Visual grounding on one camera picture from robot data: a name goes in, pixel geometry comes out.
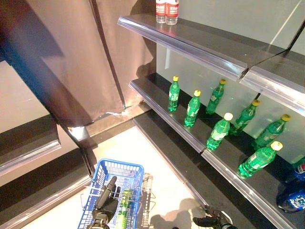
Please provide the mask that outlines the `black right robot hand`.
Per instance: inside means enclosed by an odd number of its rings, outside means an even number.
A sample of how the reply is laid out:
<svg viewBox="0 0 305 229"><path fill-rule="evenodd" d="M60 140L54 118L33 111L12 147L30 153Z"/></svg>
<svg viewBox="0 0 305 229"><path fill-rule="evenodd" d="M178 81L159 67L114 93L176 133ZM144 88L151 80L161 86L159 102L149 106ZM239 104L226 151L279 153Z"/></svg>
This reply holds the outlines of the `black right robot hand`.
<svg viewBox="0 0 305 229"><path fill-rule="evenodd" d="M193 217L193 222L203 228L217 228L217 229L236 229L229 217L222 211L217 210L209 205L204 205L203 210L205 216L202 218Z"/></svg>

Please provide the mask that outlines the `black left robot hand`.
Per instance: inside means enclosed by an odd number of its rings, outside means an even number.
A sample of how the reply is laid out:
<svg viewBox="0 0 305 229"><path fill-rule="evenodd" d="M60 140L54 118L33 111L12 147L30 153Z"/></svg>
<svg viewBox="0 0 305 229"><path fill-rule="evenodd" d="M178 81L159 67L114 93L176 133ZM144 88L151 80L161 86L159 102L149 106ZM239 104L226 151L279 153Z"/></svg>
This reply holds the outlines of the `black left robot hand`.
<svg viewBox="0 0 305 229"><path fill-rule="evenodd" d="M113 176L106 186L102 187L101 195L96 201L92 215L105 214L112 218L117 210L121 187L116 186L117 177Z"/></svg>

